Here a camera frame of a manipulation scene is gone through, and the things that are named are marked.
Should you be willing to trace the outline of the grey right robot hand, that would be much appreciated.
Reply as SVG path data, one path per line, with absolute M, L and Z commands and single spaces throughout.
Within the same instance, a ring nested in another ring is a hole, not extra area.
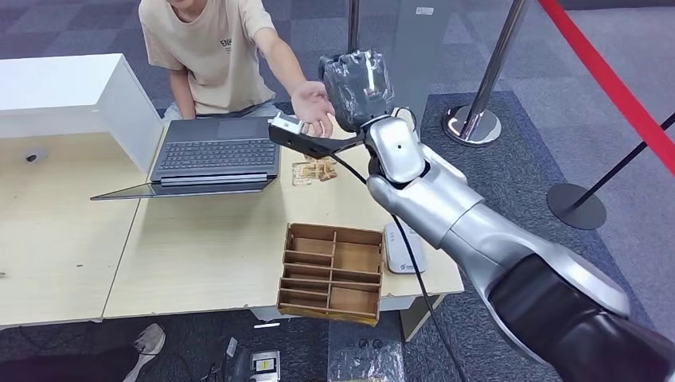
M 395 94 L 379 52 L 356 50 L 322 56 L 318 77 L 334 107 L 334 118 L 344 131 L 357 133 L 370 120 L 393 111 Z

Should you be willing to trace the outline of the person's left hand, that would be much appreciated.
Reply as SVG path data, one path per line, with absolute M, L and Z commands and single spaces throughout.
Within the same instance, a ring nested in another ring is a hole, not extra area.
M 291 94 L 295 115 L 302 121 L 301 132 L 312 137 L 330 138 L 335 110 L 328 100 L 326 88 L 318 81 L 305 81 Z

